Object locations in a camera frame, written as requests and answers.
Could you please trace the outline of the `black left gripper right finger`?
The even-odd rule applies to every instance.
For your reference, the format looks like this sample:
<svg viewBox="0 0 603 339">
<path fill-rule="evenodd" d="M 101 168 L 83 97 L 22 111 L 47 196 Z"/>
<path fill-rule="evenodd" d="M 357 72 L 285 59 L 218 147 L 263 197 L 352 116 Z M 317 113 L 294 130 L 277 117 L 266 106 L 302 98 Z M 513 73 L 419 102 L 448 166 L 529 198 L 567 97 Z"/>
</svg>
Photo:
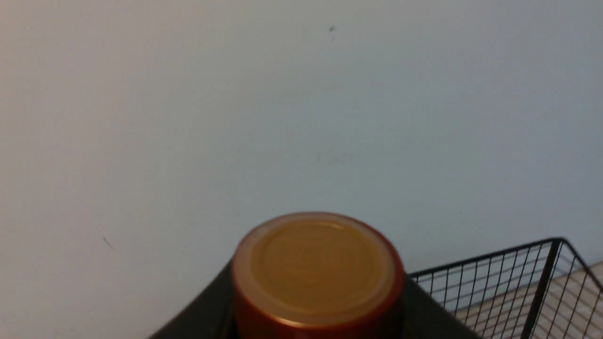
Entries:
<svg viewBox="0 0 603 339">
<path fill-rule="evenodd" d="M 401 295 L 401 339 L 479 339 L 429 296 L 413 279 L 405 279 Z"/>
</svg>

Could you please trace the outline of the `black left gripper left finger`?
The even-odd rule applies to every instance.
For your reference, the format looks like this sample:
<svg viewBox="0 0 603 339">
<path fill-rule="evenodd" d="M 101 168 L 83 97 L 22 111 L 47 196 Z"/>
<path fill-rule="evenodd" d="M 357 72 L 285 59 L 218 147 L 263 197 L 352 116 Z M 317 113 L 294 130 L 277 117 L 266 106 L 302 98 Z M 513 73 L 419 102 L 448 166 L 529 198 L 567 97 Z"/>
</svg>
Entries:
<svg viewBox="0 0 603 339">
<path fill-rule="evenodd" d="M 235 339 L 232 262 L 151 339 Z"/>
</svg>

